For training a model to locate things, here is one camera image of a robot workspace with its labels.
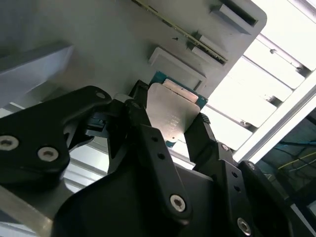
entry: mounting hole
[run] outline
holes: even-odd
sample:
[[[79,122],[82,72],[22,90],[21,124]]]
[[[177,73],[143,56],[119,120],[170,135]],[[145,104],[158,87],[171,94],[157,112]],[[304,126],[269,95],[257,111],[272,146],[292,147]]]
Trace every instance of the mounting hole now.
[[[38,157],[43,161],[52,162],[59,157],[59,153],[53,147],[43,147],[39,149]]]
[[[0,145],[4,146],[4,147],[12,146],[12,144],[13,144],[13,142],[11,140],[3,140],[0,142]]]
[[[51,158],[52,156],[54,156],[54,153],[51,151],[46,151],[46,152],[43,152],[43,155],[47,158]]]
[[[237,192],[241,192],[241,189],[240,189],[240,187],[238,187],[238,186],[234,186],[234,189],[237,191]]]
[[[19,140],[13,136],[0,136],[0,150],[11,151],[19,146]]]
[[[232,171],[232,175],[235,177],[235,178],[238,178],[238,175]]]
[[[165,158],[164,154],[162,154],[162,153],[158,153],[157,156],[158,156],[159,159],[164,159]]]

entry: blue cable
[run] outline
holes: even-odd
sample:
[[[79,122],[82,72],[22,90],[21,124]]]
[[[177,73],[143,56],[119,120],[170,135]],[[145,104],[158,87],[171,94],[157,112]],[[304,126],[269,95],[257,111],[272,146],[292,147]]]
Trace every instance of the blue cable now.
[[[316,142],[299,142],[299,143],[297,143],[297,144],[316,144]],[[278,146],[278,147],[275,147],[275,148],[281,148],[281,147],[286,147],[286,146],[288,146],[288,145],[281,145],[281,146]]]

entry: black bracket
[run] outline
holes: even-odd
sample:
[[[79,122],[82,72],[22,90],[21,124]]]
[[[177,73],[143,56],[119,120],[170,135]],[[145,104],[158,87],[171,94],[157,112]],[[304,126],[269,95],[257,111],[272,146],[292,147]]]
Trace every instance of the black bracket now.
[[[111,97],[88,86],[1,119],[0,135],[16,148],[0,150],[0,184],[26,189],[57,185],[69,164],[69,150],[93,137],[78,127],[93,109],[105,106]]]
[[[199,114],[185,132],[194,170],[211,177],[216,186],[215,213],[228,228],[214,226],[215,235],[251,236],[254,225],[241,171],[233,165],[231,150],[216,141],[205,115]]]

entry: black plastic part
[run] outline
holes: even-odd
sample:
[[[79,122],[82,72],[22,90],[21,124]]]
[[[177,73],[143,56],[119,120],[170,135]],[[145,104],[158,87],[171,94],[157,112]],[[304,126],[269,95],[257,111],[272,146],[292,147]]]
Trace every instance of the black plastic part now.
[[[69,198],[54,219],[52,237],[136,236],[211,237],[213,182],[194,171],[177,167],[194,209],[188,226],[180,229],[161,209],[148,173],[130,154],[120,168]]]
[[[132,97],[136,103],[147,108],[147,94],[149,86],[141,80],[138,80],[131,90],[129,96]]]
[[[244,177],[255,226],[263,236],[313,236],[259,168],[249,161],[242,161],[238,168]]]
[[[250,203],[242,173],[233,165],[231,151],[216,142],[210,125],[202,114],[196,117],[184,135],[190,160],[196,163],[194,170],[211,177],[215,182],[214,201],[217,204],[214,215],[227,227],[223,228],[217,222],[212,222],[214,236],[244,236],[237,225],[238,218],[246,221],[253,233]]]
[[[0,119],[0,135],[19,140],[14,150],[0,151],[0,184],[24,189],[57,185],[70,161],[69,150],[91,140],[90,136],[75,136],[80,121],[110,101],[106,92],[88,86]],[[41,160],[38,150],[42,147],[55,148],[58,158]]]

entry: rectangular slot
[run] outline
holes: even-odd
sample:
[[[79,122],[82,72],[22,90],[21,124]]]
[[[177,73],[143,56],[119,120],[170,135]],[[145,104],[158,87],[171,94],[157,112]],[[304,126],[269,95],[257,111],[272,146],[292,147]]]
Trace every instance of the rectangular slot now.
[[[240,33],[247,35],[253,34],[254,25],[256,24],[257,20],[252,18],[232,1],[225,1],[225,4],[214,8],[212,12],[218,15]]]
[[[250,26],[254,26],[257,20],[245,12],[241,7],[239,7],[235,2],[231,0],[225,0],[223,3],[232,10],[236,15],[238,15],[242,20],[248,23]]]

